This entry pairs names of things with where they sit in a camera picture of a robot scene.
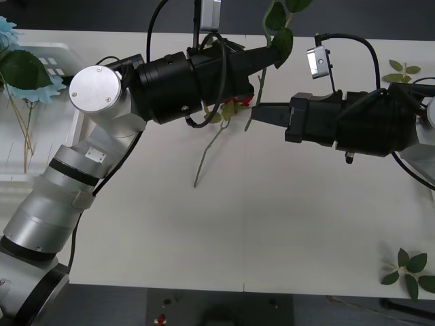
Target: blue artificial flower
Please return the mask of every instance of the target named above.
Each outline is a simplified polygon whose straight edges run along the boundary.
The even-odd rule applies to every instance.
[[[6,48],[18,42],[20,33],[13,31],[16,26],[13,22],[7,22],[6,18],[0,16],[0,48]]]
[[[9,94],[7,93],[7,91],[9,90],[11,96],[15,96],[16,98],[21,98],[21,99],[26,98],[30,102],[39,101],[44,104],[51,103],[53,101],[50,98],[50,96],[59,95],[60,92],[58,91],[63,90],[64,88],[66,88],[66,86],[62,84],[63,80],[59,76],[50,76],[50,79],[53,83],[52,85],[41,87],[38,88],[37,90],[21,90],[19,88],[15,88],[10,85],[7,85],[3,90],[3,95],[9,98]]]

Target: floor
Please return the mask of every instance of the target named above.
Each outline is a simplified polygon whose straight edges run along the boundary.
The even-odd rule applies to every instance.
[[[418,319],[401,312],[383,310],[376,298],[340,297],[340,300],[375,309],[395,319],[415,321],[414,325],[435,326],[434,321]],[[147,305],[152,295],[147,289],[125,287],[98,287],[71,285],[42,326],[140,326],[145,325]],[[422,301],[418,306],[410,300],[394,300],[396,303],[414,306],[435,312],[431,301]],[[331,302],[320,295],[294,295],[295,326],[394,326],[410,325],[388,319],[367,309],[353,308],[343,303]]]

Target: robotic arm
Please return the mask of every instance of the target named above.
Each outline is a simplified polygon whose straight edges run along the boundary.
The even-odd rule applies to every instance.
[[[375,63],[378,89],[348,92],[335,90],[330,51],[321,44],[329,38],[348,38],[368,47]],[[252,110],[252,119],[286,128],[285,141],[310,141],[344,151],[348,164],[355,153],[385,157],[392,154],[403,169],[418,182],[435,190],[435,86],[393,83],[380,87],[379,64],[372,46],[353,35],[317,35],[316,48],[308,50],[313,79],[330,75],[333,93],[313,96],[298,93],[290,103],[261,103]],[[428,105],[423,99],[431,98]],[[425,177],[423,180],[400,160]]]
[[[203,3],[213,13],[203,20],[215,30],[220,0]],[[199,30],[199,20],[195,25]],[[198,32],[194,44],[198,46]],[[71,102],[97,126],[88,139],[58,150],[4,230],[0,323],[37,323],[69,282],[69,269],[58,263],[56,254],[92,205],[97,184],[123,162],[148,121],[166,124],[184,117],[192,125],[190,115],[202,109],[202,102],[249,96],[254,88],[248,77],[279,60],[273,48],[244,51],[229,41],[224,48],[226,74],[222,53],[212,46],[189,49],[189,57],[179,52],[150,63],[136,55],[85,68],[72,79]],[[314,77],[331,74],[326,49],[318,46],[309,54]],[[218,90],[220,75],[225,87]],[[290,103],[262,103],[253,108],[252,117],[287,128],[286,141],[336,144],[347,152],[348,163],[354,153],[386,156],[401,151],[410,165],[435,181],[435,104],[421,110],[423,98],[435,96],[435,86],[392,84],[370,94],[349,92],[346,99],[333,90],[325,97],[299,93]]]
[[[244,51],[225,41],[223,97],[253,94],[248,77],[278,61],[272,48]],[[15,325],[32,325],[69,282],[58,263],[92,192],[132,146],[138,132],[189,117],[219,101],[215,81],[222,54],[214,46],[165,56],[145,64],[140,55],[80,71],[71,82],[71,102],[97,126],[88,139],[62,146],[33,191],[19,206],[0,240],[0,309]]]

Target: green leaf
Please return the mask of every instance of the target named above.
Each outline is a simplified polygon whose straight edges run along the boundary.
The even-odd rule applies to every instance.
[[[397,262],[399,264],[399,267],[408,265],[409,255],[402,248],[400,248],[399,253],[397,254]]]
[[[207,119],[210,116],[211,113],[207,113],[206,115],[204,115],[204,119]],[[222,116],[216,112],[215,116],[213,117],[213,119],[211,119],[210,123],[211,124],[218,124],[219,122],[222,121]]]
[[[391,285],[394,284],[398,279],[399,279],[399,272],[394,272],[384,277],[381,284]]]
[[[405,76],[405,77],[403,77],[403,79],[402,79],[402,83],[403,84],[407,84],[407,83],[409,83],[410,81],[411,81],[411,77],[409,77],[409,76]]]
[[[415,280],[414,276],[406,274],[405,275],[406,289],[408,290],[409,296],[414,302],[419,301],[419,284]]]
[[[406,269],[411,273],[420,273],[428,263],[428,254],[421,253],[420,255],[414,256],[409,260]]]
[[[234,110],[234,102],[230,101],[221,106],[222,108],[222,117],[224,117],[225,121],[228,121],[233,115],[236,114]]]
[[[285,0],[289,12],[301,12],[310,5],[313,0]]]
[[[421,68],[417,66],[410,66],[406,68],[406,73],[409,73],[410,75],[414,75],[416,73],[419,73],[420,71]]]
[[[7,84],[21,90],[36,90],[52,85],[44,65],[32,53],[16,50],[0,61],[0,73]]]
[[[389,61],[389,65],[395,70],[395,71],[398,71],[398,72],[402,72],[403,71],[403,66],[399,63],[399,62],[397,62],[397,61],[394,61],[394,60],[390,60]]]
[[[292,53],[293,32],[289,29],[281,29],[273,38],[272,46],[278,50],[279,61],[275,63],[275,67],[279,69]]]
[[[403,75],[401,73],[390,73],[389,75],[383,76],[382,79],[387,83],[400,83],[403,79]]]
[[[419,284],[423,290],[435,293],[435,276],[420,276]]]
[[[270,14],[266,18],[266,27],[272,31],[279,31],[284,28],[286,19],[283,4],[275,2]]]

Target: tabletop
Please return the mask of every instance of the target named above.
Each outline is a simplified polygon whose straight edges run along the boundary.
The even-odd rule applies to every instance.
[[[23,32],[23,41],[66,43],[89,64],[145,52],[143,33]],[[228,38],[247,48],[265,44],[262,36]],[[191,41],[191,35],[155,34],[152,57],[185,51]],[[419,65],[422,77],[435,74],[434,42],[372,44],[384,75],[390,58]],[[313,47],[313,39],[295,38],[290,59],[268,70],[264,101],[331,92],[328,79],[311,79],[306,50]],[[345,40],[327,47],[337,88],[374,89],[365,48]],[[258,88],[257,76],[251,83]],[[332,148],[286,143],[280,127],[253,122],[243,132],[248,117],[248,111],[237,116],[209,150],[196,189],[196,169],[218,127],[149,123],[130,159],[84,213],[71,282],[406,297],[403,285],[379,284],[400,247],[428,253],[427,270],[435,271],[432,194],[392,158],[358,155],[347,165],[344,153]],[[68,256],[69,244],[59,257],[65,263]]]

